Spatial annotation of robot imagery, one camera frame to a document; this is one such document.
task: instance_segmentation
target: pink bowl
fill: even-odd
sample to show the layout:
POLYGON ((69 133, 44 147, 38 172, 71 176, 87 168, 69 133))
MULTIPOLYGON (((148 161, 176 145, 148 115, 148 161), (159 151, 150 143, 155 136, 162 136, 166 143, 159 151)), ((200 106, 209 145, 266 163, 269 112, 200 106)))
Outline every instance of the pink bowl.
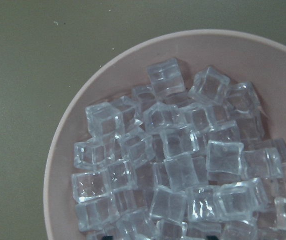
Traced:
POLYGON ((89 137, 84 109, 147 84, 146 67, 176 57, 188 83, 207 65, 240 82, 251 81, 260 95, 272 138, 286 141, 286 46, 259 36, 228 30, 189 30, 143 42, 99 69, 66 109, 48 154, 44 214, 49 240, 84 240, 78 231, 70 176, 73 144, 89 137))

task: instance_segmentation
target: olive green surface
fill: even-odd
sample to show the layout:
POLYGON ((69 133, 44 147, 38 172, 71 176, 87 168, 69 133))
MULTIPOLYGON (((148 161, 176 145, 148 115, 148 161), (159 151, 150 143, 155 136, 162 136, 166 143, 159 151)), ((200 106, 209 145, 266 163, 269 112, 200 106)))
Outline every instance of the olive green surface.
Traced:
POLYGON ((138 43, 204 28, 286 45, 286 1, 0 1, 0 240, 47 239, 47 154, 86 80, 138 43))

